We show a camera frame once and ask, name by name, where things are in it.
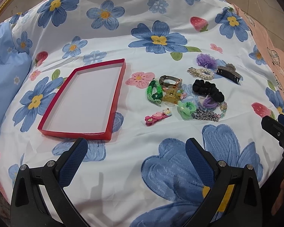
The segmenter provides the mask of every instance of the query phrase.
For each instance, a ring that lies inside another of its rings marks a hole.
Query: red tray
[[[125,68],[125,59],[119,59],[73,70],[38,130],[58,137],[110,140]]]

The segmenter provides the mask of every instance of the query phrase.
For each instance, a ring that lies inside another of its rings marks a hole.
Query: screw
[[[219,164],[219,166],[221,166],[221,167],[226,166],[226,162],[223,161],[223,160],[220,160],[220,161],[218,162],[218,164]]]
[[[253,167],[253,165],[251,165],[251,164],[247,164],[247,166],[246,166],[249,170],[252,170],[254,167]]]
[[[52,167],[55,164],[55,162],[53,160],[50,160],[49,162],[47,162],[47,166],[48,167]]]
[[[20,166],[20,170],[24,171],[26,169],[26,165]]]

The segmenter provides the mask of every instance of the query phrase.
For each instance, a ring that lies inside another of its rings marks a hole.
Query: pillow
[[[19,53],[11,36],[10,23],[0,24],[0,127],[11,101],[19,91],[31,65],[27,53]]]

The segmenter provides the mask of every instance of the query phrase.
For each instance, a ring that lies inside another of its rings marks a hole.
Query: pink blanket
[[[267,65],[273,71],[280,93],[284,100],[284,52],[274,47],[266,29],[259,22],[246,15],[236,5],[233,4],[233,6],[237,10],[237,14],[245,20],[251,29],[258,50]]]

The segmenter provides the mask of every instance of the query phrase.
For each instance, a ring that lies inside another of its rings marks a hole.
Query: pink hair clip
[[[171,111],[169,110],[169,108],[163,109],[163,112],[156,112],[151,117],[146,116],[145,117],[146,125],[151,126],[154,123],[158,122],[159,120],[165,119],[169,116],[171,116]]]

